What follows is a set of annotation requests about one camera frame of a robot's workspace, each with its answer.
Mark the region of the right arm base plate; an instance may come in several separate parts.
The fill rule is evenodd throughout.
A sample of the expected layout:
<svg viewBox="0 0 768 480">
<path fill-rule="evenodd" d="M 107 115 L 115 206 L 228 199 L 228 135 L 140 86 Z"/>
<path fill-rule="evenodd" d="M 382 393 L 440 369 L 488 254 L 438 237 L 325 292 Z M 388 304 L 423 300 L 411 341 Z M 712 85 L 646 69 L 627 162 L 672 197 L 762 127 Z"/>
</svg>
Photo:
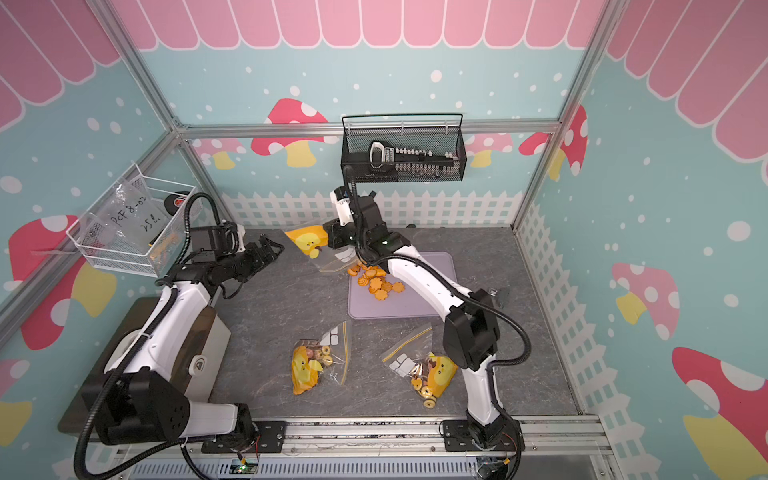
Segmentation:
<svg viewBox="0 0 768 480">
<path fill-rule="evenodd" d="M 521 424 L 498 417 L 489 425 L 473 419 L 443 420 L 439 433 L 448 452 L 517 452 L 526 449 Z"/>
</svg>

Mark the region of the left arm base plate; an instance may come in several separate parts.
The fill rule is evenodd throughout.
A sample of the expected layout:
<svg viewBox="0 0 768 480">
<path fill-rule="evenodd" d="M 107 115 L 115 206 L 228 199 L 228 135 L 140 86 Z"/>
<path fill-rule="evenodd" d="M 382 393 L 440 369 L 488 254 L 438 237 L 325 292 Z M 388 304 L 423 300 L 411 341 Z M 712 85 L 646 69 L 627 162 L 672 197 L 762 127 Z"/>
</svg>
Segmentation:
<svg viewBox="0 0 768 480">
<path fill-rule="evenodd" d="M 253 421 L 244 433 L 235 432 L 206 441 L 204 454 L 281 453 L 286 439 L 286 421 Z"/>
</svg>

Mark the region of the ziploc bag of orange cookies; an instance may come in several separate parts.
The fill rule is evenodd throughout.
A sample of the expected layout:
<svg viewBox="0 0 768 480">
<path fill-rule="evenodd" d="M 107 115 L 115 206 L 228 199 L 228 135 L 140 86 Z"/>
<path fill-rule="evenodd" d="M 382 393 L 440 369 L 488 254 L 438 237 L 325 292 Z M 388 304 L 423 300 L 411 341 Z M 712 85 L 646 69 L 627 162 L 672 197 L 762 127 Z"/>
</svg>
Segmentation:
<svg viewBox="0 0 768 480">
<path fill-rule="evenodd" d="M 330 247 L 329 235 L 321 223 L 289 226 L 283 233 L 321 273 L 339 272 L 357 264 L 352 246 L 343 245 L 340 249 Z"/>
</svg>

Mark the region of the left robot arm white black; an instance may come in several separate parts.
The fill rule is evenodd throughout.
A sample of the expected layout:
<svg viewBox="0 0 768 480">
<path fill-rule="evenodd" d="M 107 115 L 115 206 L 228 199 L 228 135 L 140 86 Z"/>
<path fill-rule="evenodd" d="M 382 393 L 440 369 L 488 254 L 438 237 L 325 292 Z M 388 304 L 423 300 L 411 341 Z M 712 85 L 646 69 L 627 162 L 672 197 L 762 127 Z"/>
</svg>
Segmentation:
<svg viewBox="0 0 768 480">
<path fill-rule="evenodd" d="M 185 242 L 167 274 L 156 284 L 162 293 L 135 339 L 107 366 L 90 376 L 82 397 L 88 409 L 73 457 L 79 479 L 109 479 L 144 459 L 179 447 L 190 470 L 205 473 L 192 461 L 191 443 L 212 442 L 242 454 L 259 440 L 258 427 L 243 403 L 215 404 L 192 400 L 171 382 L 173 367 L 197 318 L 227 298 L 225 284 L 244 285 L 275 262 L 284 246 L 266 236 L 247 243 L 237 224 L 211 208 L 214 222 L 194 227 L 195 203 L 213 198 L 205 192 L 190 195 L 181 208 Z M 86 454 L 93 436 L 104 445 L 149 444 L 149 449 L 99 474 L 89 471 Z"/>
</svg>

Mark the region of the ziploc bag near right arm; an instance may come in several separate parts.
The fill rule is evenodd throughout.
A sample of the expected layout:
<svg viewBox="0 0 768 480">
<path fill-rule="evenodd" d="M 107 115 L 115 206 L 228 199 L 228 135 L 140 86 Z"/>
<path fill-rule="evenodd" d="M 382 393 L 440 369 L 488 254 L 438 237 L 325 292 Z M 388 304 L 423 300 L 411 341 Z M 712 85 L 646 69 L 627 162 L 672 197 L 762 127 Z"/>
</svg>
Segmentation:
<svg viewBox="0 0 768 480">
<path fill-rule="evenodd" d="M 417 329 L 386 350 L 381 362 L 398 377 L 406 379 L 422 403 L 434 398 L 437 404 L 459 368 L 448 356 L 432 350 L 432 340 L 432 327 Z"/>
</svg>

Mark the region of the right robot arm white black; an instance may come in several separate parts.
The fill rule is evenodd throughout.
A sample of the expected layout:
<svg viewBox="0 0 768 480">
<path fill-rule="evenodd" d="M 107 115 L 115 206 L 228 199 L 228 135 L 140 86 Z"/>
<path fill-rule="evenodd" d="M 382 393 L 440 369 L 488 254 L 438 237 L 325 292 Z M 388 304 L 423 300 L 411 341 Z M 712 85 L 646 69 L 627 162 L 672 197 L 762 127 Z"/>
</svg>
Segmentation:
<svg viewBox="0 0 768 480">
<path fill-rule="evenodd" d="M 337 218 L 323 225 L 329 246 L 353 246 L 367 266 L 380 266 L 424 299 L 443 320 L 443 350 L 460 368 L 467 390 L 468 430 L 472 441 L 489 450 L 504 439 L 525 449 L 522 427 L 502 405 L 495 370 L 528 360 L 532 343 L 526 331 L 494 307 L 492 296 L 469 290 L 439 272 L 401 234 L 388 229 L 378 206 L 359 209 L 347 200 L 336 203 Z M 508 324 L 523 350 L 511 359 L 497 357 L 499 323 Z"/>
</svg>

